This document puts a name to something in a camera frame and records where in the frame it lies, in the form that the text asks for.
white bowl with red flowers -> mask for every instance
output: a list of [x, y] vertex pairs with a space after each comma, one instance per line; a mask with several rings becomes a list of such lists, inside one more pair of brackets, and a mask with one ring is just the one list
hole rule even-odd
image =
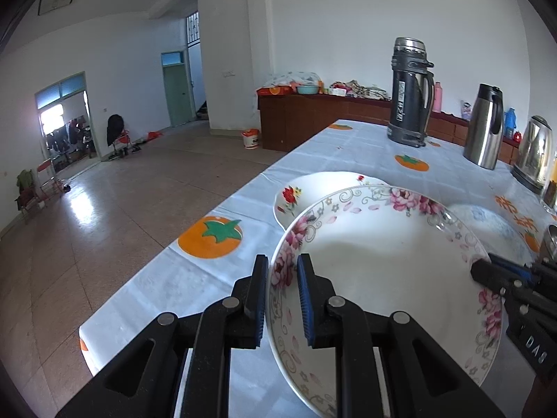
[[381, 179], [350, 171], [322, 171], [291, 180], [275, 196], [273, 211], [282, 229], [323, 196], [355, 185], [388, 185]]
[[296, 260], [308, 253], [316, 275], [363, 310], [402, 310], [480, 385], [501, 338], [501, 298], [470, 268], [488, 259], [477, 237], [441, 204], [388, 185], [333, 192], [298, 215], [272, 257], [266, 323], [286, 380], [308, 407], [336, 416], [335, 350], [308, 347]]

green door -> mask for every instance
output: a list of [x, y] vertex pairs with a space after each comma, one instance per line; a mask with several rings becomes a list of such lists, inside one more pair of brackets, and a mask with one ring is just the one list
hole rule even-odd
[[191, 101], [188, 76], [184, 64], [163, 66], [166, 105], [172, 127], [196, 119]]

brown wooden cabinet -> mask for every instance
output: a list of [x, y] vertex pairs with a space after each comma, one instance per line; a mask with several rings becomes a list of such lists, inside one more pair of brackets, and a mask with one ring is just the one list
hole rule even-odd
[[[338, 119], [386, 126], [391, 116], [390, 101], [314, 96], [260, 96], [261, 138], [264, 149], [290, 152]], [[432, 113], [427, 134], [464, 146], [468, 122], [447, 113]], [[512, 164], [518, 143], [503, 138], [499, 159]]]

black thermos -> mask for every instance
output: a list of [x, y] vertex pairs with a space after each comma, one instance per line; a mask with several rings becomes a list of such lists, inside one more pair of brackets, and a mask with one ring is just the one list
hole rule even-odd
[[393, 101], [389, 139], [419, 148], [425, 146], [425, 128], [433, 107], [433, 74], [427, 70], [425, 45], [412, 38], [397, 38], [391, 61], [393, 68]]

kettle base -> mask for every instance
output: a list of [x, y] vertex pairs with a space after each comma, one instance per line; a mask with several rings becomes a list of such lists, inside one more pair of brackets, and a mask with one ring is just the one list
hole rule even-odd
[[405, 144], [406, 146], [412, 146], [413, 148], [425, 146], [424, 139], [427, 136], [425, 133], [413, 132], [412, 130], [403, 129], [390, 123], [387, 126], [386, 135], [389, 140]]
[[526, 176], [519, 168], [514, 166], [511, 170], [512, 176], [520, 182], [529, 191], [534, 192], [536, 195], [540, 195], [544, 186], [540, 185], [538, 182], [534, 182], [528, 176]]

